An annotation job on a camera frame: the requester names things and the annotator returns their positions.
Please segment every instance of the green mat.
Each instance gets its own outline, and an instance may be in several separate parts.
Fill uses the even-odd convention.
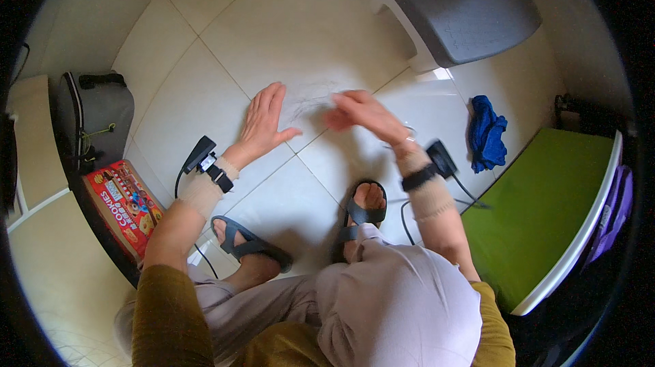
[[[580,230],[607,169],[610,138],[542,129],[469,208],[464,229],[482,280],[511,312],[552,269]]]

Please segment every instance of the light purple pants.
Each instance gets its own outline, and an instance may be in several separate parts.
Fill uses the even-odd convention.
[[[359,227],[353,259],[239,294],[190,265],[216,365],[229,365],[250,339],[281,321],[316,327],[318,345],[335,366],[471,365],[480,295],[456,266],[425,248],[391,245],[372,224]],[[127,354],[133,314],[134,302],[115,319]]]

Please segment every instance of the wrist strap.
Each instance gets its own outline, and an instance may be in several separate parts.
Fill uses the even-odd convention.
[[[223,193],[228,193],[234,187],[234,184],[230,181],[230,178],[228,178],[225,171],[218,166],[212,164],[205,172],[209,174],[209,177],[212,178],[212,182],[218,185]]]
[[[435,175],[439,173],[439,168],[435,163],[430,163],[423,167],[420,171],[412,173],[407,177],[403,178],[403,191],[409,192],[415,190],[422,184],[425,184],[431,180]]]

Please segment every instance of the blue towel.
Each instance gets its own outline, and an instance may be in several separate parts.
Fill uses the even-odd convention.
[[[487,96],[475,96],[471,103],[475,114],[468,128],[468,143],[473,151],[471,168],[477,174],[485,168],[505,165],[507,148],[500,135],[507,127],[507,120],[496,117]]]

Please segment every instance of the black sandal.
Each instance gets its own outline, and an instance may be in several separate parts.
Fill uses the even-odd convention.
[[[384,208],[364,209],[355,203],[355,193],[357,192],[357,188],[362,184],[376,184],[380,187],[382,190],[382,197],[385,201]],[[365,179],[355,184],[350,193],[350,199],[348,199],[348,203],[346,204],[346,215],[343,219],[343,225],[339,231],[337,242],[332,251],[332,263],[347,263],[346,258],[343,256],[343,245],[349,240],[357,239],[357,228],[359,225],[368,222],[379,227],[377,224],[382,222],[387,215],[386,201],[387,192],[384,191],[384,187],[379,182]],[[348,226],[348,216],[352,218],[352,221],[355,222],[356,225]]]
[[[282,249],[266,242],[266,240],[263,240],[254,233],[250,232],[237,221],[234,221],[226,216],[219,215],[212,218],[212,231],[217,238],[218,235],[214,229],[214,220],[216,219],[220,219],[225,222],[225,241],[221,243],[221,249],[225,250],[226,253],[234,256],[236,260],[241,262],[241,257],[251,253],[259,253],[264,254],[278,262],[280,264],[281,273],[287,273],[291,270],[291,265],[293,264],[293,258],[291,255]],[[234,236],[236,235],[237,231],[239,231],[241,236],[243,236],[247,241],[235,247]]]

